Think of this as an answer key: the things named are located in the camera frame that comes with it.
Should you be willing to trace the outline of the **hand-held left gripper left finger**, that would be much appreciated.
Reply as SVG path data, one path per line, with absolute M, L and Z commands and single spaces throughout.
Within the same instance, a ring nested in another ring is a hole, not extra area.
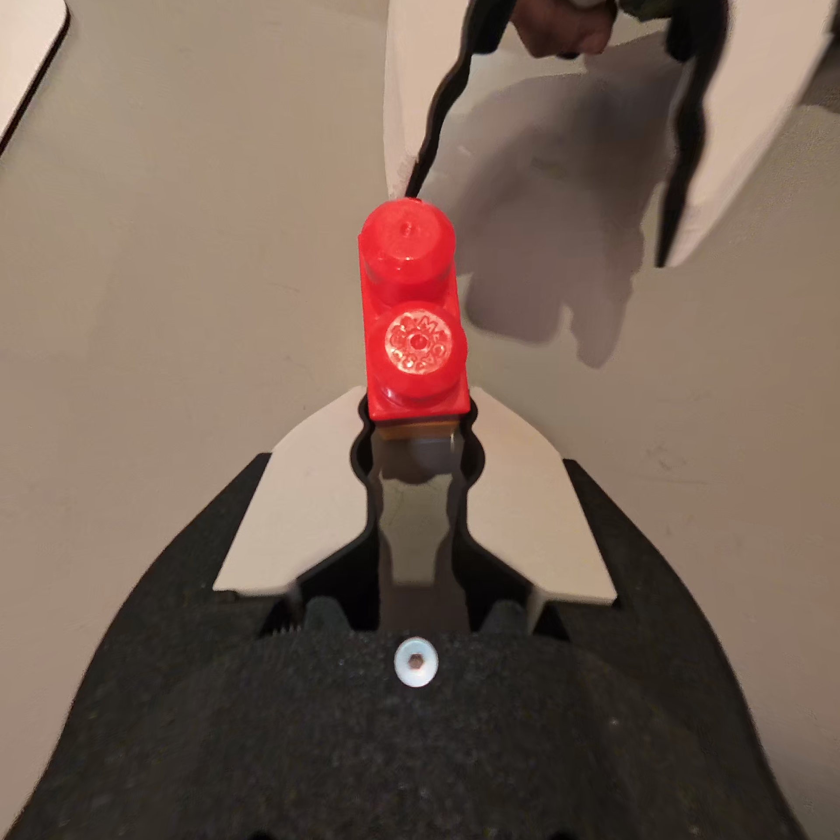
M 374 429 L 367 408 L 365 388 L 352 387 L 270 450 L 215 592 L 273 596 L 288 610 L 330 597 L 354 629 L 378 628 Z

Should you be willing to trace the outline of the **white document stand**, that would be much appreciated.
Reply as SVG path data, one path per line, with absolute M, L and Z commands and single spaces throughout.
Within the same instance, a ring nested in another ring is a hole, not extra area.
M 65 1 L 1 2 L 1 151 L 5 151 L 70 25 Z

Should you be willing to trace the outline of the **orange toy block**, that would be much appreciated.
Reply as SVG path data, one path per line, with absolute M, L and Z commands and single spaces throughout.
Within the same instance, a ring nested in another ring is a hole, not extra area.
M 386 442 L 437 441 L 450 439 L 459 426 L 454 416 L 400 418 L 375 424 L 375 431 Z

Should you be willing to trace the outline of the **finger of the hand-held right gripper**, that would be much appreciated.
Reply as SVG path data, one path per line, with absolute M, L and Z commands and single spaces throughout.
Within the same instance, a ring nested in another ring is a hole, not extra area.
M 666 48 L 685 72 L 656 267 L 683 264 L 720 222 L 833 41 L 833 1 L 674 2 Z
M 388 4 L 384 165 L 390 199 L 418 197 L 472 60 L 499 47 L 512 12 L 512 1 Z

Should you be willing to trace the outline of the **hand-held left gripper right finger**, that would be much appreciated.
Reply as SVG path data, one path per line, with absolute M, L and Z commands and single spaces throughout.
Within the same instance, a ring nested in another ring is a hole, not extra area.
M 470 391 L 453 571 L 470 629 L 514 602 L 529 631 L 548 605 L 612 607 L 616 587 L 560 451 L 487 390 Z

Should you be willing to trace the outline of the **red two-stud toy block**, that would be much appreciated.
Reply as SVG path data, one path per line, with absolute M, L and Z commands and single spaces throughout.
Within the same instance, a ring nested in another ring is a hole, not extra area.
M 380 427 L 451 425 L 469 413 L 456 236 L 435 205 L 379 205 L 358 236 L 368 413 Z

